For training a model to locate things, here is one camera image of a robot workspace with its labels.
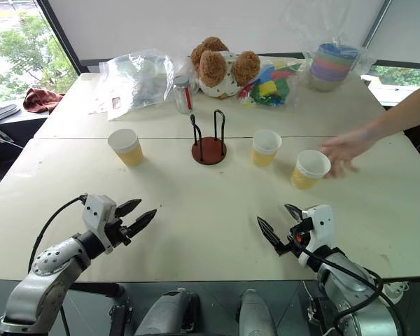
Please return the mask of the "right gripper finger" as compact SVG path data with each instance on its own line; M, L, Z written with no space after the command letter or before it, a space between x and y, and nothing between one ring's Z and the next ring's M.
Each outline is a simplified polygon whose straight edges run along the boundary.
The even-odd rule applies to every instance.
M296 206L292 204L284 204L286 210L289 212L289 214L296 220L296 221L302 221L303 215L302 210L297 208Z
M263 236L274 247L274 250L283 251L284 244L281 242L280 238L278 238L278 236L274 233L274 229L270 226L270 224L259 216L257 217L257 222Z

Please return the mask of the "person's bare hand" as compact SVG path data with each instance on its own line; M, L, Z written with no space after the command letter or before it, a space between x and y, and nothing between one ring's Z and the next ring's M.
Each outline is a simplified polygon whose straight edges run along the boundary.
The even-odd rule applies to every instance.
M353 159L364 154L374 144L366 130L354 130L335 136L321 144L320 151L329 159L331 167L325 179L343 178L345 171L357 172Z

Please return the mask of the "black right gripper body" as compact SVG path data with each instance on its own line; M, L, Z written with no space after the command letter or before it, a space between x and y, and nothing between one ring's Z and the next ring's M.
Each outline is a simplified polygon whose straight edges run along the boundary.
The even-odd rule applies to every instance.
M275 247L275 251L279 256L286 253L292 253L296 258L299 258L309 243L310 232L314 229L312 219L306 218L301 220L297 225L290 229L290 234L287 236L288 243L283 244L279 240L279 244Z

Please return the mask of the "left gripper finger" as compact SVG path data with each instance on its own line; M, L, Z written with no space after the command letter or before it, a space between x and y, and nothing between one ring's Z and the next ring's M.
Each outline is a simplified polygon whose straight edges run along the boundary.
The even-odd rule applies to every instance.
M127 228L127 236L134 237L140 231L148 226L148 224L154 219L157 213L156 209L147 211L136 219L136 221Z
M130 214L140 203L142 199L131 199L115 208L115 217L122 218Z

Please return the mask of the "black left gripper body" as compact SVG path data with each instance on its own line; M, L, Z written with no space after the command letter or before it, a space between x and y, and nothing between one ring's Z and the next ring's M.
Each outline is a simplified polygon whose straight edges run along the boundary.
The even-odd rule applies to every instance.
M126 226L122 225L123 222L120 219L126 215L127 213L116 209L114 214L115 218L109 220L108 223L105 224L105 234L112 246L118 246L120 244L127 246L131 243L131 239L128 237L128 229Z

